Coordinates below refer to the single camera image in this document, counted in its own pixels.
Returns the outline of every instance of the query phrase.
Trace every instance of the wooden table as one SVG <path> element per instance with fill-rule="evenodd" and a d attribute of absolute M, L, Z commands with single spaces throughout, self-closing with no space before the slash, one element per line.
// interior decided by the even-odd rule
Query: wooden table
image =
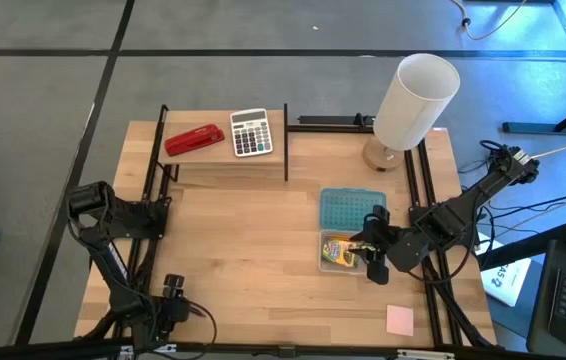
<path fill-rule="evenodd" d="M 129 125 L 114 180 L 116 194 L 123 199 L 141 197 L 154 128 L 155 122 Z M 386 286 L 365 277 L 318 269 L 322 188 L 382 191 L 387 195 L 391 223 L 409 225 L 405 165 L 387 173 L 368 168 L 361 151 L 369 136 L 290 133 L 289 182 L 282 180 L 280 169 L 181 165 L 179 183 L 172 183 L 169 189 L 175 201 L 158 248 L 152 293 L 160 294 L 165 274 L 184 275 L 186 296 L 206 306 L 219 323 L 217 343 L 431 347 L 421 283 L 391 266 Z M 430 131 L 426 145 L 437 200 L 458 195 L 459 179 L 447 130 Z M 413 156 L 424 200 L 416 149 Z M 116 244 L 127 259 L 129 240 L 120 239 Z M 456 269 L 464 252 L 460 247 L 448 252 L 450 271 Z M 76 335 L 91 330 L 108 309 L 107 286 L 99 272 L 92 270 Z M 495 343 L 474 257 L 453 286 L 470 321 Z M 387 305 L 414 309 L 414 336 L 385 332 Z M 439 314 L 444 339 L 449 342 L 440 299 Z M 207 343 L 211 336 L 209 320 L 193 316 L 176 325 L 171 340 Z"/>

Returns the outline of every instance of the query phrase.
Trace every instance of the pink sticky note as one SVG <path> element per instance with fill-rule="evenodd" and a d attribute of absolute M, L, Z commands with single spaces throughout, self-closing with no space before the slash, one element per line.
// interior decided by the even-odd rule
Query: pink sticky note
<path fill-rule="evenodd" d="M 390 334 L 414 336 L 414 310 L 388 305 L 385 331 Z"/>

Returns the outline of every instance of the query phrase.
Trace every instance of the white lamp shade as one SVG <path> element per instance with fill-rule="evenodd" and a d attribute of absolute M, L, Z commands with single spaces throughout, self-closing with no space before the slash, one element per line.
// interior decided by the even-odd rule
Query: white lamp shade
<path fill-rule="evenodd" d="M 414 148 L 459 90 L 447 60 L 414 54 L 401 61 L 374 121 L 374 134 L 393 150 Z"/>

